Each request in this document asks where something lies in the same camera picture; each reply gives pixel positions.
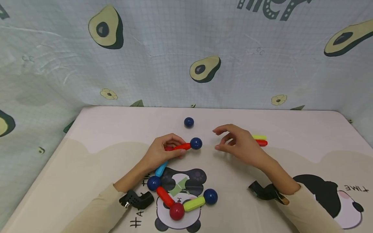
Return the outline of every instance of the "play mat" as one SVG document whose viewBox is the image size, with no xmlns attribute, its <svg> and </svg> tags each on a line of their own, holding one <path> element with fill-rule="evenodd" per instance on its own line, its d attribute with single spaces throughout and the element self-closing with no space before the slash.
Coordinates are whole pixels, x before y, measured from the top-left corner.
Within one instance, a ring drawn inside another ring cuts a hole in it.
<svg viewBox="0 0 373 233">
<path fill-rule="evenodd" d="M 193 128 L 184 127 L 186 117 L 194 119 Z M 373 149 L 337 112 L 87 107 L 1 233 L 59 233 L 110 182 L 128 172 L 155 137 L 171 132 L 186 141 L 203 141 L 200 150 L 168 163 L 164 179 L 175 185 L 186 178 L 202 187 L 185 186 L 173 199 L 191 199 L 213 188 L 218 202 L 174 222 L 153 192 L 152 205 L 131 208 L 113 232 L 291 232 L 274 201 L 259 200 L 247 190 L 254 181 L 269 185 L 268 179 L 214 150 L 221 136 L 212 129 L 226 123 L 266 135 L 265 151 L 303 182 L 346 232 L 373 228 Z M 138 194 L 148 191 L 152 175 L 136 188 Z"/>
</svg>

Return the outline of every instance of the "magnetic ball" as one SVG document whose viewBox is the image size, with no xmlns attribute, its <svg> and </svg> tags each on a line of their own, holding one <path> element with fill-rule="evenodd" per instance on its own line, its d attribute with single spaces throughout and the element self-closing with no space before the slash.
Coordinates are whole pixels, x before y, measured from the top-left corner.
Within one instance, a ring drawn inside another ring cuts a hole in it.
<svg viewBox="0 0 373 233">
<path fill-rule="evenodd" d="M 179 221 L 184 217 L 184 206 L 183 204 L 179 202 L 175 202 L 174 204 L 171 205 L 170 207 L 170 217 L 175 220 Z"/>
<path fill-rule="evenodd" d="M 193 120 L 193 118 L 191 118 L 191 117 L 187 117 L 187 118 L 185 118 L 185 120 L 184 120 L 184 125 L 185 125 L 185 127 L 187 127 L 187 128 L 192 128 L 193 125 L 194 125 L 194 120 Z"/>
<path fill-rule="evenodd" d="M 203 197 L 209 205 L 213 205 L 217 202 L 217 193 L 214 189 L 206 189 L 203 193 Z"/>
<path fill-rule="evenodd" d="M 199 138 L 192 138 L 192 140 L 190 140 L 190 147 L 193 149 L 200 149 L 202 147 L 202 140 Z"/>
<path fill-rule="evenodd" d="M 148 179 L 148 189 L 155 191 L 159 186 L 161 186 L 161 179 L 158 176 L 152 176 Z"/>
</svg>

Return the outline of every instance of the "fabric backdrop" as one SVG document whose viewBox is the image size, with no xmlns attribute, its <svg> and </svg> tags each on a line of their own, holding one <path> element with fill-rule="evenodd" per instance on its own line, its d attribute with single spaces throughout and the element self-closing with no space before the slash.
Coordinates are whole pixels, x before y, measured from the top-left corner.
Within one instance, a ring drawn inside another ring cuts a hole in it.
<svg viewBox="0 0 373 233">
<path fill-rule="evenodd" d="M 373 145 L 371 0 L 0 4 L 0 229 L 83 106 L 335 110 Z"/>
</svg>

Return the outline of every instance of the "beige sleeve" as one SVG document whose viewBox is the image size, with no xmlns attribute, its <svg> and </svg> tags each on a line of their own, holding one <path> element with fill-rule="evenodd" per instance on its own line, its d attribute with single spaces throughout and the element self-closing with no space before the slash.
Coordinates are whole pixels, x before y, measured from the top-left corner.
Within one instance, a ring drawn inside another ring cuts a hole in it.
<svg viewBox="0 0 373 233">
<path fill-rule="evenodd" d="M 300 233 L 342 233 L 344 230 L 315 200 L 313 194 L 300 183 L 301 189 L 293 195 L 283 195 L 288 205 L 276 201 L 280 210 Z"/>
<path fill-rule="evenodd" d="M 119 199 L 124 195 L 110 184 L 76 216 L 62 233 L 108 233 L 126 212 Z"/>
</svg>

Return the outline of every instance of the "dark blue ball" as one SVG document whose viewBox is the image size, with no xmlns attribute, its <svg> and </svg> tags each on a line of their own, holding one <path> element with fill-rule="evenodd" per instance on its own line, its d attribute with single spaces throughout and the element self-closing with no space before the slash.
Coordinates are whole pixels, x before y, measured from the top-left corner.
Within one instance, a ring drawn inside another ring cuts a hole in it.
<svg viewBox="0 0 373 233">
<path fill-rule="evenodd" d="M 192 138 L 190 140 L 190 147 L 193 149 L 201 149 L 202 147 L 202 141 L 199 138 Z"/>
<path fill-rule="evenodd" d="M 159 186 L 161 186 L 161 179 L 158 176 L 152 176 L 147 182 L 148 189 L 155 191 Z"/>
<path fill-rule="evenodd" d="M 213 205 L 217 202 L 217 193 L 214 189 L 206 189 L 203 193 L 203 197 L 209 205 Z"/>
<path fill-rule="evenodd" d="M 191 128 L 191 127 L 193 127 L 193 125 L 194 125 L 194 120 L 193 120 L 193 118 L 191 118 L 191 117 L 187 117 L 187 118 L 185 118 L 185 120 L 184 120 L 184 125 L 185 125 L 185 127 L 187 127 L 187 128 Z"/>
</svg>

